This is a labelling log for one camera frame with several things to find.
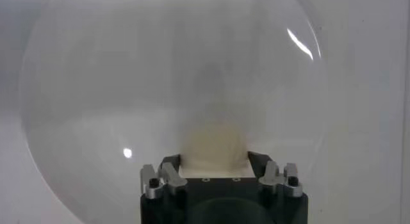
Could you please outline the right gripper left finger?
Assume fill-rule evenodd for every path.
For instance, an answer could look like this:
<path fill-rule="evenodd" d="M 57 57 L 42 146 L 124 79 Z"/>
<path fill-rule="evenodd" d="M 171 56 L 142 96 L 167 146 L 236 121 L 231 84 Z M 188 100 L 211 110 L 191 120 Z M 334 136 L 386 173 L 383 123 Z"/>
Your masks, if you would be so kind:
<path fill-rule="evenodd" d="M 145 164 L 140 170 L 141 193 L 149 200 L 163 198 L 165 193 L 177 195 L 184 191 L 188 181 L 179 174 L 181 156 L 164 157 L 156 171 L 152 164 Z"/>

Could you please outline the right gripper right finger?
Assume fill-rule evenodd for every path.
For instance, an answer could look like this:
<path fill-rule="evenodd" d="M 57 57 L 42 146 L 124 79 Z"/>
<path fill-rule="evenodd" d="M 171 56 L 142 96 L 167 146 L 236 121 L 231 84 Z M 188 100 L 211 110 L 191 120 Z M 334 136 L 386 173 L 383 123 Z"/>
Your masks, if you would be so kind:
<path fill-rule="evenodd" d="M 277 195 L 281 189 L 288 198 L 303 196 L 302 183 L 295 163 L 287 163 L 280 172 L 278 164 L 266 154 L 248 151 L 248 160 L 263 189 L 269 190 L 273 195 Z"/>

